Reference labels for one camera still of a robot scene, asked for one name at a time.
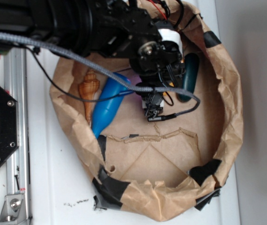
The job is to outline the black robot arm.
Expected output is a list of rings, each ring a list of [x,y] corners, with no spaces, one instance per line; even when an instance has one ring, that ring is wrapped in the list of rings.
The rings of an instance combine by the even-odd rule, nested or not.
[[[150,16],[130,0],[0,0],[0,32],[53,44],[86,57],[129,59],[141,86],[175,86],[182,75],[183,52],[177,24],[167,13]]]

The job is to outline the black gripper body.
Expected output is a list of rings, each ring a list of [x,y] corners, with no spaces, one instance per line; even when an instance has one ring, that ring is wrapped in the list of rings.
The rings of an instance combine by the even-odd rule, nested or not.
[[[150,41],[138,50],[139,57],[130,65],[141,82],[139,87],[178,87],[184,72],[181,36],[169,21],[157,21],[159,41]],[[149,122],[164,121],[174,116],[162,116],[164,104],[173,106],[168,92],[136,92],[142,99],[144,115]]]

